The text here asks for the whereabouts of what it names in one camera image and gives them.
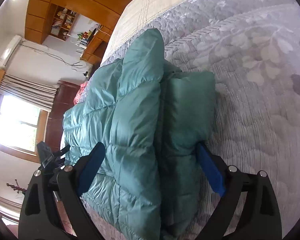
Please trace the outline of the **striped curtain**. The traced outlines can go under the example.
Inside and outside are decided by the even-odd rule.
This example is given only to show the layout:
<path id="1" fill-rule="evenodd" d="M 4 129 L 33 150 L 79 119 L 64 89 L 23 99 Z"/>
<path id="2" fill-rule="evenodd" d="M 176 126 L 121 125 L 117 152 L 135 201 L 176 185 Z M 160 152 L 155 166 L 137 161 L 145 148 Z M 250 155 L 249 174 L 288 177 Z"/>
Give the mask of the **striped curtain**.
<path id="1" fill-rule="evenodd" d="M 15 96 L 46 112 L 51 112 L 57 90 L 57 86 L 48 86 L 8 74 L 4 75 L 0 83 L 1 94 Z"/>

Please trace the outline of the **red patterned cloth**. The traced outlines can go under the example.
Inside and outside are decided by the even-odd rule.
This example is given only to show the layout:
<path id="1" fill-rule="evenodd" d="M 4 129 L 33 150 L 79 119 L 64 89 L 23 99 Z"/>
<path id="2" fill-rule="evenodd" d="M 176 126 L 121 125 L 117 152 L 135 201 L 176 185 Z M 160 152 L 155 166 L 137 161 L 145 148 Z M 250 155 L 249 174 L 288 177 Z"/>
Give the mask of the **red patterned cloth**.
<path id="1" fill-rule="evenodd" d="M 87 91 L 86 91 L 87 85 L 88 85 L 88 81 L 85 81 L 80 85 L 80 88 L 73 100 L 74 105 L 85 101 L 85 98 L 87 97 Z"/>

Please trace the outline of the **wooden desk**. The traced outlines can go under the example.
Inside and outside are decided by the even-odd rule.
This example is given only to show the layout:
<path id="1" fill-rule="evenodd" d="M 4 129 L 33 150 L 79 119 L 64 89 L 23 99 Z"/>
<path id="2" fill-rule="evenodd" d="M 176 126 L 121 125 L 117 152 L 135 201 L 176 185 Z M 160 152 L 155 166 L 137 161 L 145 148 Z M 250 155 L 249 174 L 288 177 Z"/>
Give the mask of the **wooden desk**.
<path id="1" fill-rule="evenodd" d="M 112 33 L 111 29 L 102 25 L 83 51 L 80 59 L 90 64 L 101 63 Z"/>

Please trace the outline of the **dark wooden headboard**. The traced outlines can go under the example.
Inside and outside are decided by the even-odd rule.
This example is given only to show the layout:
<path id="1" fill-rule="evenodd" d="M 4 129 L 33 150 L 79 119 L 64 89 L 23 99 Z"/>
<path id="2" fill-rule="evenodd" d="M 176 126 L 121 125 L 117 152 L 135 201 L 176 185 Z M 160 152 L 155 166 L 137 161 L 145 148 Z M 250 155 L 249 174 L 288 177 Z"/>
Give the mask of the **dark wooden headboard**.
<path id="1" fill-rule="evenodd" d="M 79 85 L 59 80 L 57 92 L 48 116 L 45 142 L 52 152 L 60 149 L 63 134 L 63 115 L 74 106 L 74 98 L 80 89 Z"/>

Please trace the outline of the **beige woven bed mat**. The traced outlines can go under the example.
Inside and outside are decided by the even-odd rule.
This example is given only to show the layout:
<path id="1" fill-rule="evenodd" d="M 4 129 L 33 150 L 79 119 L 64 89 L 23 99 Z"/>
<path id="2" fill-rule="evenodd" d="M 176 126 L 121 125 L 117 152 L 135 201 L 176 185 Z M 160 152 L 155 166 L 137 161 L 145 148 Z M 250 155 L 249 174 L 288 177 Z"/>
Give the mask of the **beige woven bed mat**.
<path id="1" fill-rule="evenodd" d="M 132 0 L 124 9 L 111 34 L 101 64 L 145 25 L 185 0 Z"/>

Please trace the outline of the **teal puffer down jacket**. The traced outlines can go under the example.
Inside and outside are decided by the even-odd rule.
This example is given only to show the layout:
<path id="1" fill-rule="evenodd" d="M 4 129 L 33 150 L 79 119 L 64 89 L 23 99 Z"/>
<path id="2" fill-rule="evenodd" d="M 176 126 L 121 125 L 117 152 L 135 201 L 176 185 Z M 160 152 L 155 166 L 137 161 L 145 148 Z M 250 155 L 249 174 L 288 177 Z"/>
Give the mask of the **teal puffer down jacket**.
<path id="1" fill-rule="evenodd" d="M 160 31 L 145 31 L 64 114 L 68 164 L 106 148 L 83 201 L 126 239 L 177 239 L 198 209 L 194 149 L 211 134 L 215 104 L 214 74 L 182 72 L 165 60 Z"/>

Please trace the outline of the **wooden wardrobe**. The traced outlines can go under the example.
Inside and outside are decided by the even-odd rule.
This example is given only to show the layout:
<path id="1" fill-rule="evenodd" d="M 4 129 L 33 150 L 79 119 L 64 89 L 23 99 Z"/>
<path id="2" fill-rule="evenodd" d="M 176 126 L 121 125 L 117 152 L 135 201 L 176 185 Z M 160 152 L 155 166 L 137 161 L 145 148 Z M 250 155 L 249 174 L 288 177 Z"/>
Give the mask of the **wooden wardrobe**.
<path id="1" fill-rule="evenodd" d="M 113 30 L 125 7 L 132 0 L 29 0 L 25 38 L 41 44 L 50 34 L 53 10 L 64 7 Z"/>

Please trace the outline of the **grey white quilted bedspread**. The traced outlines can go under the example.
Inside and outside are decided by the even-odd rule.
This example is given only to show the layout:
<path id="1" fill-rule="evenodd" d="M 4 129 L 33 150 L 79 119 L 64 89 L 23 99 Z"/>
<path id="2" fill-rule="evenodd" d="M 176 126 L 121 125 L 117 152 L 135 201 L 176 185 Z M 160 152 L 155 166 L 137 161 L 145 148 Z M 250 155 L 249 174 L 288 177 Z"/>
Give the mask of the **grey white quilted bedspread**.
<path id="1" fill-rule="evenodd" d="M 185 0 L 145 25 L 99 68 L 123 58 L 148 29 L 160 31 L 165 60 L 182 72 L 214 74 L 212 131 L 198 143 L 242 172 L 267 173 L 285 237 L 300 218 L 300 5 L 296 0 Z M 199 168 L 198 209 L 177 239 L 196 238 L 220 200 Z M 83 194 L 80 199 L 95 226 L 116 229 L 83 201 Z"/>

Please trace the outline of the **white air conditioner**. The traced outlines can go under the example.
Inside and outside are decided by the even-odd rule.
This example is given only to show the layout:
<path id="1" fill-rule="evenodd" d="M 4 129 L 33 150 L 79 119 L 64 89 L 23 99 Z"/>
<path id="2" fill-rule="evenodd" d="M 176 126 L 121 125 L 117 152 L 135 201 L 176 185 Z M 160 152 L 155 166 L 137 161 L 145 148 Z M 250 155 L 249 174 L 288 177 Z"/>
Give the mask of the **white air conditioner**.
<path id="1" fill-rule="evenodd" d="M 10 42 L 8 43 L 7 47 L 5 48 L 3 54 L 0 57 L 0 69 L 5 69 L 6 65 L 11 58 L 12 54 L 16 50 L 17 46 L 21 44 L 23 41 L 20 35 L 15 35 Z"/>

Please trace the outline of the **window with wooden frame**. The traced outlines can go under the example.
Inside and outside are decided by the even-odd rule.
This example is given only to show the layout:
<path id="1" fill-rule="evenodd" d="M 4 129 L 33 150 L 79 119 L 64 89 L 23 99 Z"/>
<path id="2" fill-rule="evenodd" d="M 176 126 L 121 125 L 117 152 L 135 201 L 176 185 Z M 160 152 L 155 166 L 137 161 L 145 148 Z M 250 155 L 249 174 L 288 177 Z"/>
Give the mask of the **window with wooden frame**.
<path id="1" fill-rule="evenodd" d="M 0 70 L 0 85 L 6 72 Z M 39 163 L 36 145 L 45 140 L 49 113 L 0 91 L 0 151 Z"/>

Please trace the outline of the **wall bookshelf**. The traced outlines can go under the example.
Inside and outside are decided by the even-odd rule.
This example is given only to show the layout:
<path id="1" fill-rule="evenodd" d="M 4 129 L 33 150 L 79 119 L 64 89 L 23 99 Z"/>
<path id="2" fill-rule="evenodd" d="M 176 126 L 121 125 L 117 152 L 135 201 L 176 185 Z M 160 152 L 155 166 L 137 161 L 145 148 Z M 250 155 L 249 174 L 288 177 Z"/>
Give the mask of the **wall bookshelf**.
<path id="1" fill-rule="evenodd" d="M 51 24 L 50 35 L 59 40 L 66 41 L 70 36 L 70 31 L 76 18 L 77 12 L 57 6 Z"/>

